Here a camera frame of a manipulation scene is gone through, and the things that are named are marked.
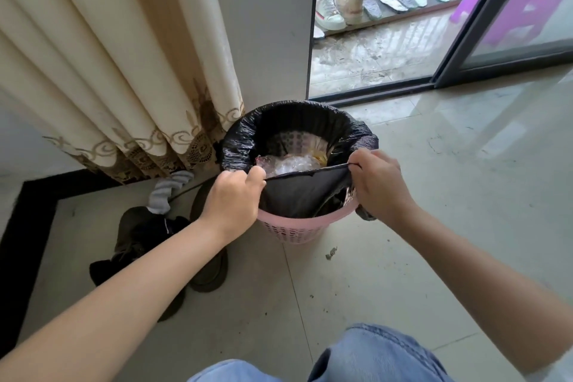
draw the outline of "blue denim jeans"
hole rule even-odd
[[[212,365],[188,382],[281,382],[240,360]],[[318,358],[308,382],[452,382],[416,340],[379,325],[356,324]]]

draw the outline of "hand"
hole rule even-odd
[[[257,219],[258,202],[265,185],[264,169],[223,171],[215,180],[199,218],[215,227],[224,243],[235,240]]]
[[[360,148],[348,158],[358,201],[391,228],[419,210],[402,178],[398,161],[382,150]]]

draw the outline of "curtain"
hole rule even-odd
[[[0,89],[122,183],[214,161],[244,113],[218,0],[0,0]]]

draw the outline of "trash can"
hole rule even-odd
[[[280,241],[300,244],[358,207],[348,157],[378,148],[368,126],[322,103],[282,101],[247,113],[221,142],[221,167],[267,171],[258,217]]]

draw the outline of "forearm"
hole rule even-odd
[[[215,228],[199,219],[8,354],[0,361],[0,380],[111,380],[176,294],[223,246]]]
[[[430,264],[505,357],[523,374],[573,345],[573,309],[419,210],[393,228]]]

